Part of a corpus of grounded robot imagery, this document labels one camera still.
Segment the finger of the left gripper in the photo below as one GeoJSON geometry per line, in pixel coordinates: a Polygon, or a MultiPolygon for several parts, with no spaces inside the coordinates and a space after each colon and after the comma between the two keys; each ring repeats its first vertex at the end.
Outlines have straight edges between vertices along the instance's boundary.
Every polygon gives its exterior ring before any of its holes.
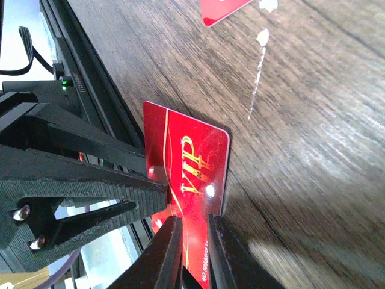
{"type": "Polygon", "coordinates": [[[90,154],[142,175],[147,173],[141,149],[104,133],[57,105],[39,103],[25,117],[40,130],[41,138],[47,138],[54,147],[90,154]]]}
{"type": "Polygon", "coordinates": [[[38,271],[163,210],[167,186],[137,173],[1,147],[1,270],[38,271]]]}

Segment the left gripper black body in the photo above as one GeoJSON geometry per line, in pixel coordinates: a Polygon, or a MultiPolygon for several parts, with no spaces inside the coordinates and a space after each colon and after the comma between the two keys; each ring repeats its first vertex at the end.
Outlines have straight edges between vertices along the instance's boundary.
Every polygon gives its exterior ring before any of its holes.
{"type": "Polygon", "coordinates": [[[68,82],[5,81],[1,95],[1,144],[18,149],[55,151],[46,124],[25,117],[38,103],[57,105],[78,115],[78,96],[68,82]]]}

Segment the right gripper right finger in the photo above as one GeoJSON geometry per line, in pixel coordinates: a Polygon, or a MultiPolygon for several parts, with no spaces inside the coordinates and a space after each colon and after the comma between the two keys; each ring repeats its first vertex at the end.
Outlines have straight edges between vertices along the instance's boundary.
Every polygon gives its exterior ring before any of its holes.
{"type": "Polygon", "coordinates": [[[283,288],[244,246],[226,220],[208,216],[209,283],[211,288],[283,288]]]}

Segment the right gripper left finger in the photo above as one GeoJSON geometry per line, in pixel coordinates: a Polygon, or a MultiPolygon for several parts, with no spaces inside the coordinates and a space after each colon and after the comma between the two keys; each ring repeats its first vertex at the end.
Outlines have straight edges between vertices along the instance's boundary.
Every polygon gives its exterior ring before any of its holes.
{"type": "Polygon", "coordinates": [[[181,288],[182,219],[170,216],[138,259],[109,288],[181,288]]]}

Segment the red VIP card overlapped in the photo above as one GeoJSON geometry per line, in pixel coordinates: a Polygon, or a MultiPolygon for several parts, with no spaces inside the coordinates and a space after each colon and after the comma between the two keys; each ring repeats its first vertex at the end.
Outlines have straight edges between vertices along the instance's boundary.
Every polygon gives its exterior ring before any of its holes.
{"type": "Polygon", "coordinates": [[[209,288],[208,216],[223,208],[229,134],[153,102],[143,104],[147,175],[169,186],[166,209],[151,216],[158,232],[175,215],[183,224],[183,264],[209,288]]]}

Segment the red card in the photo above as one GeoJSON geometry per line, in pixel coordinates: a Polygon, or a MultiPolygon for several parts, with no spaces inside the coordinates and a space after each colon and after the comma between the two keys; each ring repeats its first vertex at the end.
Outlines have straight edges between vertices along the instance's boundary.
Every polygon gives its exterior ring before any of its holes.
{"type": "Polygon", "coordinates": [[[200,0],[200,9],[204,26],[211,27],[252,0],[200,0]]]}

